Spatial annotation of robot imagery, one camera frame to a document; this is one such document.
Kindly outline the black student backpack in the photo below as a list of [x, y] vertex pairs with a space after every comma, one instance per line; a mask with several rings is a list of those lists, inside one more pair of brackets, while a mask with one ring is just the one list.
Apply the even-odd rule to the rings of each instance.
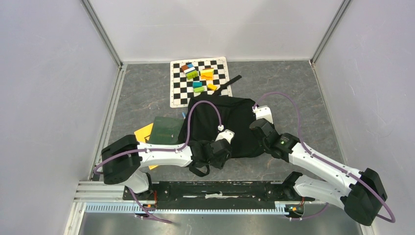
[[193, 155], [188, 168], [199, 177], [207, 176], [210, 167], [222, 169], [231, 158], [261, 155], [265, 151], [263, 141], [277, 134], [268, 106], [259, 107], [250, 98], [221, 94], [239, 79], [240, 75], [213, 94], [203, 92], [188, 102], [178, 142], [190, 147]]

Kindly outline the dark green book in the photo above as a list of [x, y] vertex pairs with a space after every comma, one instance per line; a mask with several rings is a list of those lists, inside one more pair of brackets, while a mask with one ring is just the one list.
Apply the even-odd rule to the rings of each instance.
[[150, 133], [150, 144], [178, 144], [179, 133], [184, 120], [172, 117], [155, 117]]

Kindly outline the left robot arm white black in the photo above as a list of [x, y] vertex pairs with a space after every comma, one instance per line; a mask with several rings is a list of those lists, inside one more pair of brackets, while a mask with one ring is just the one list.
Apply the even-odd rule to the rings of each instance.
[[188, 144], [160, 145], [137, 141], [135, 135], [126, 135], [105, 147], [102, 162], [96, 174], [103, 175], [107, 185], [123, 184], [141, 199], [154, 193], [151, 177], [142, 168], [151, 165], [187, 167], [192, 173], [204, 177], [210, 167], [221, 169], [231, 157], [234, 133], [225, 130], [215, 141], [190, 141]]

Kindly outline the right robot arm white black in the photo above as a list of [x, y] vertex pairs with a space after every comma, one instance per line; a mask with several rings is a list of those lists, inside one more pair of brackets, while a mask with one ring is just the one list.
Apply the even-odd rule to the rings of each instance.
[[383, 207], [387, 194], [379, 174], [370, 168], [360, 171], [320, 154], [298, 137], [279, 134], [274, 125], [261, 118], [250, 130], [266, 153], [302, 167], [319, 179], [292, 172], [283, 185], [289, 200], [299, 196], [314, 198], [341, 208], [354, 221], [370, 226]]

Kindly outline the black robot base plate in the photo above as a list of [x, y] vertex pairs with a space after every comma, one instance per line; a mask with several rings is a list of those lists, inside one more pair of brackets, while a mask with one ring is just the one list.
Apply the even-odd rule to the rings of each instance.
[[136, 198], [141, 203], [154, 200], [157, 209], [165, 210], [273, 209], [276, 201], [314, 201], [272, 181], [160, 181]]

